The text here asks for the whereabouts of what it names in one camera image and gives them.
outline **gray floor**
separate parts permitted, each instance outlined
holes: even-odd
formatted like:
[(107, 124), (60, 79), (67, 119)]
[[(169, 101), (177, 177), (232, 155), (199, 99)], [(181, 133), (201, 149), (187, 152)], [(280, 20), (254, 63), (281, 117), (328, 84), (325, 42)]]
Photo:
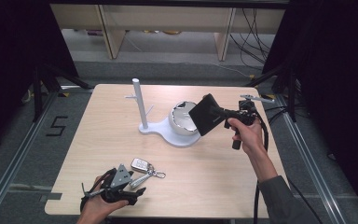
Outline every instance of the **gray floor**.
[[(242, 86), (250, 80), (250, 75), (259, 76), (261, 73), (260, 70), (243, 64), (242, 61), (256, 68), (262, 66), (262, 63), (249, 56), (243, 55), (241, 58), (240, 51), (233, 41), (229, 43), (226, 60), (219, 62), (213, 34), (166, 35), (162, 32), (146, 34), (142, 31), (129, 31), (118, 57), (112, 61), (107, 57), (102, 37), (88, 36), (85, 31), (63, 30), (62, 33), (76, 62), (79, 75), (90, 84), (131, 83), (132, 77), (138, 77), (144, 84)], [(238, 34), (234, 37), (242, 42)], [(270, 45), (274, 36), (261, 35), (261, 38), (266, 45)], [(60, 82), (62, 85), (71, 85), (65, 80)], [(272, 94), (272, 83), (273, 78), (260, 84), (257, 89), (262, 94)], [(55, 99), (11, 188), (0, 204), (0, 223), (76, 222), (76, 217), (73, 216), (46, 215), (44, 197), (48, 195), (61, 169), (89, 98), (89, 92), (80, 92)], [(275, 106), (264, 104), (266, 109)], [(268, 111), (268, 117), (272, 117), (278, 111)], [(326, 157), (328, 148), (307, 110), (298, 107), (296, 114), (296, 124), (317, 161), (327, 186), (333, 192), (345, 220), (347, 223), (358, 223), (358, 198), (355, 192), (339, 166)], [(64, 134), (60, 137), (47, 137), (47, 133), (57, 132), (50, 128), (57, 116), (67, 117), (60, 120), (60, 124), (66, 126)], [(1, 134), (0, 179), (31, 127), (32, 118), (31, 101), (19, 107), (13, 120)], [(278, 117), (270, 126), (287, 176), (304, 194), (323, 223), (335, 223), (327, 213), (283, 117)], [(299, 197), (298, 192), (293, 190), (293, 193)], [(236, 220), (236, 223), (252, 223), (252, 220)]]

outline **keys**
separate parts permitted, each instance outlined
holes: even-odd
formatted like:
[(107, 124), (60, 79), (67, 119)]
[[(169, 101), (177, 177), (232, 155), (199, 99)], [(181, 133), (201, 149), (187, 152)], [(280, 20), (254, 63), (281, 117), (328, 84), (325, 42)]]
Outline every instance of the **keys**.
[(147, 161), (135, 158), (132, 161), (131, 168), (141, 173), (147, 173), (148, 170), (153, 170), (153, 165)]
[(156, 171), (154, 169), (150, 169), (147, 171), (147, 173), (137, 179), (134, 179), (130, 182), (130, 187), (132, 189), (135, 189), (136, 187), (140, 186), (142, 183), (144, 183), (150, 176), (155, 176), (158, 178), (164, 178), (165, 177), (165, 173), (161, 172), (161, 171)]

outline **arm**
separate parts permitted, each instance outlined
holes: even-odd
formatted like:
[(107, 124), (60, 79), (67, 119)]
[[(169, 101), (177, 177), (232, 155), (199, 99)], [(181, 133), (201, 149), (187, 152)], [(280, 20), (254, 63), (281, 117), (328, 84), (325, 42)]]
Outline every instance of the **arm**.
[(277, 171), (263, 146), (259, 119), (251, 126), (244, 125), (238, 119), (228, 119), (228, 123), (232, 129), (238, 129), (240, 132), (240, 135), (234, 135), (232, 139), (242, 141), (242, 149), (248, 155), (258, 181), (263, 182), (277, 176)]
[(264, 149), (260, 120), (246, 126), (237, 119), (229, 119), (231, 128), (238, 130), (233, 140), (242, 141), (242, 149), (248, 155), (257, 176), (271, 223), (318, 223), (308, 207), (298, 201), (275, 170)]
[[(101, 177), (98, 176), (95, 179), (95, 182), (99, 180)], [(99, 190), (101, 187), (101, 183), (99, 186), (95, 188), (95, 190)], [(101, 195), (94, 196), (90, 198), (80, 214), (80, 217), (77, 221), (77, 224), (99, 224), (103, 221), (109, 214), (126, 206), (128, 201), (118, 201), (116, 203), (107, 203), (103, 200)]]

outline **gray sleeve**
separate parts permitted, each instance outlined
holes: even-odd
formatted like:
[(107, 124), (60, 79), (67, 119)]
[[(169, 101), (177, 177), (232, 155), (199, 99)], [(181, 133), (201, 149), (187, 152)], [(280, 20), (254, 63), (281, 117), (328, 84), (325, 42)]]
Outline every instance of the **gray sleeve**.
[(271, 223), (319, 223), (309, 208), (297, 200), (279, 175), (258, 185)]

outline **white vertical pole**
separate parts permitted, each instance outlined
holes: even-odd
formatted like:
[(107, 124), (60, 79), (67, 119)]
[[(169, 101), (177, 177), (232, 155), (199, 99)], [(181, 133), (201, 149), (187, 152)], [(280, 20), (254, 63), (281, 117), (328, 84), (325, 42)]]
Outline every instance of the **white vertical pole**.
[(144, 98), (142, 97), (141, 84), (139, 83), (139, 79), (133, 78), (132, 84), (133, 88), (135, 89), (136, 102), (138, 103), (139, 113), (141, 114), (142, 125), (144, 126), (144, 129), (147, 129), (148, 125), (144, 106)]

